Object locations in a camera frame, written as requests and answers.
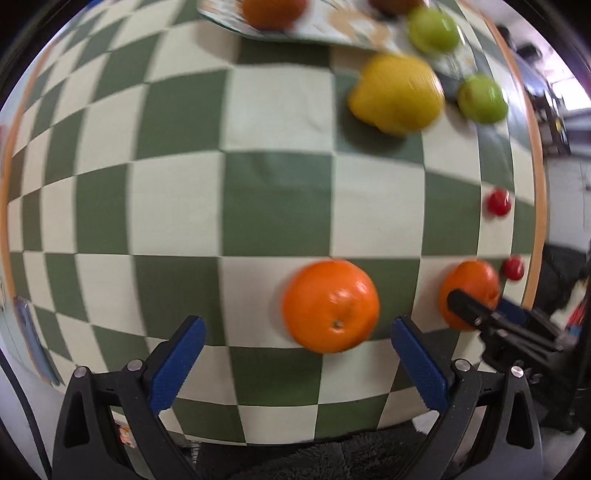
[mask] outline screw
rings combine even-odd
[[[511,367],[511,374],[514,377],[521,378],[523,377],[523,369],[521,367],[518,367],[517,365],[513,365]]]
[[[472,367],[470,362],[468,360],[464,360],[463,358],[456,360],[455,366],[459,371],[462,372],[467,372]]]
[[[127,364],[127,370],[130,372],[137,372],[140,368],[142,368],[143,364],[144,363],[140,359],[136,358]]]
[[[86,375],[86,367],[78,367],[74,370],[74,376],[76,378],[82,378]]]

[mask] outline green and white checkered pattern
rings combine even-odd
[[[445,4],[511,114],[475,127],[448,105],[403,140],[346,107],[349,67],[367,52],[241,39],[198,19],[194,0],[105,0],[79,15],[36,80],[8,206],[17,293],[62,380],[145,358],[197,314],[207,345],[166,427],[290,443],[425,411],[389,342],[399,314],[447,357],[477,362],[478,340],[446,328],[437,289],[476,255],[528,264],[534,183],[505,60],[480,18]],[[482,215],[493,185],[515,192],[504,219]],[[290,338],[280,302],[327,257],[363,268],[382,311],[370,341],[321,356]],[[524,286],[505,295],[521,301]]]

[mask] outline lemon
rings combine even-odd
[[[423,60],[377,54],[361,71],[348,104],[362,122],[401,137],[433,122],[444,98],[439,79]]]

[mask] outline green check square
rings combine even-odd
[[[56,312],[88,322],[74,255],[45,253],[45,263]]]
[[[84,110],[80,110],[52,127],[43,185],[74,175],[76,148],[83,116]]]
[[[10,252],[10,268],[12,270],[12,279],[14,280],[14,289],[17,291],[17,296],[31,300],[22,252]]]
[[[121,370],[130,360],[145,360],[150,352],[144,337],[92,326],[109,372]]]
[[[424,334],[423,342],[432,352],[437,352],[443,361],[452,361],[453,352],[456,349],[460,331],[452,328],[434,330]]]
[[[186,435],[244,443],[242,422],[236,405],[177,398],[173,404],[173,411]]]
[[[93,101],[142,83],[157,41],[158,35],[152,35],[111,52]]]
[[[151,84],[135,158],[217,150],[226,77],[220,70]]]
[[[57,323],[56,314],[37,306],[35,306],[35,312],[47,348],[71,361],[72,358],[66,346],[66,341],[61,334],[60,324]]]
[[[135,255],[147,335],[169,339],[189,315],[201,317],[208,345],[225,345],[217,258]]]
[[[79,12],[76,14],[67,24],[65,30],[61,34],[60,41],[63,41],[63,38],[71,31],[73,31],[82,21],[84,18],[85,12]]]
[[[51,127],[51,120],[53,119],[53,112],[56,109],[57,101],[61,94],[61,88],[64,85],[64,81],[58,83],[49,92],[47,92],[39,105],[35,122],[33,123],[33,133],[31,134],[31,140],[38,135],[42,134],[45,130]]]
[[[310,67],[329,67],[330,50],[326,45],[287,43],[242,38],[238,64],[295,63]]]
[[[486,55],[484,55],[478,48],[473,48],[474,60],[476,61],[476,68],[478,73],[486,75],[488,78],[492,78],[491,66],[488,64]]]
[[[394,377],[394,382],[392,383],[392,388],[390,391],[397,392],[398,390],[406,390],[407,388],[412,387],[414,387],[413,379],[410,378],[410,375],[404,366],[399,364],[398,369],[396,370],[396,377]]]
[[[79,253],[127,254],[126,179],[127,165],[78,176],[76,238]]]
[[[460,15],[462,18],[464,17],[464,12],[462,12],[462,9],[458,6],[456,0],[439,0],[443,5],[445,5],[446,7],[448,7],[450,10],[453,10],[455,13],[457,13],[458,15]]]
[[[25,153],[27,147],[18,151],[12,158],[10,168],[10,182],[8,183],[8,202],[21,196],[22,190],[22,169],[25,166]]]
[[[362,430],[376,430],[388,395],[363,400],[318,405],[316,440],[341,437]]]
[[[322,355],[304,348],[230,347],[230,358],[239,405],[318,403]]]
[[[43,89],[47,84],[47,80],[49,79],[49,75],[51,74],[51,70],[53,66],[49,67],[47,70],[42,72],[37,79],[35,80],[35,85],[33,86],[33,90],[27,99],[27,109],[33,105],[36,101],[41,98],[41,94],[43,93]]]
[[[199,10],[195,8],[194,0],[184,0],[183,7],[178,12],[177,18],[174,20],[173,25],[179,25],[185,22],[193,22],[199,20],[201,14]]]
[[[223,254],[328,256],[331,188],[330,155],[227,153]]]
[[[40,252],[41,247],[41,190],[22,197],[22,246],[24,250]]]
[[[419,258],[348,258],[364,270],[379,295],[379,321],[372,340],[390,338],[390,326],[400,315],[410,315],[417,285]]]
[[[480,46],[482,47],[484,52],[487,55],[493,57],[498,62],[500,62],[500,64],[504,67],[507,67],[507,61],[505,60],[505,56],[503,55],[503,52],[496,44],[496,42],[492,40],[490,37],[488,37],[488,35],[482,33],[478,28],[473,28],[472,30],[474,30],[474,33],[476,34],[476,37],[478,38]]]
[[[337,74],[334,79],[337,151],[424,163],[423,138],[420,133],[404,138],[393,137],[357,120],[347,105],[347,97],[357,83],[357,77]]]
[[[88,42],[86,43],[84,49],[82,50],[82,53],[80,54],[80,58],[76,63],[76,68],[79,69],[91,60],[97,58],[99,55],[105,53],[109,49],[111,40],[113,40],[113,37],[119,30],[119,27],[122,23],[123,20],[119,20],[92,35],[88,39]]]
[[[499,135],[493,125],[476,124],[476,132],[480,179],[513,192],[513,155],[509,139]]]
[[[535,207],[515,199],[513,218],[513,243],[511,255],[530,255],[534,251]]]
[[[100,18],[101,15],[102,15],[102,13],[99,15],[95,15],[91,19],[89,19],[86,22],[84,22],[83,24],[81,24],[76,29],[74,34],[72,35],[72,37],[71,37],[70,41],[68,42],[68,45],[66,45],[66,48],[64,49],[64,51],[70,50],[72,47],[75,47],[82,40],[84,40],[86,37],[88,37],[88,35],[90,34],[90,31],[92,30],[92,27],[95,26],[95,23],[98,21],[98,19]]]
[[[480,185],[425,173],[423,255],[476,255]]]
[[[530,127],[526,113],[518,105],[509,105],[507,115],[509,136],[526,150],[531,150]]]
[[[140,8],[147,7],[148,5],[152,5],[156,2],[161,2],[161,1],[163,1],[163,0],[142,0],[136,9],[139,10]]]
[[[65,385],[66,382],[64,382],[64,379],[61,377],[60,371],[57,369],[56,364],[54,363],[53,358],[51,357],[51,354],[49,353],[49,350],[45,347],[41,347],[41,348],[43,349],[43,353],[45,354],[45,358],[47,359],[47,363],[51,367],[53,374],[56,376],[57,381],[60,383],[60,385]]]

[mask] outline orange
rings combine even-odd
[[[257,30],[286,30],[306,10],[309,0],[242,0],[242,16]]]
[[[283,297],[285,325],[296,342],[316,353],[344,352],[367,340],[379,316],[371,278],[345,260],[303,268]]]
[[[499,304],[501,297],[499,275],[490,263],[471,260],[459,264],[443,281],[439,291],[439,311],[447,324],[456,330],[474,328],[447,308],[447,296],[453,290],[463,290],[492,310]]]

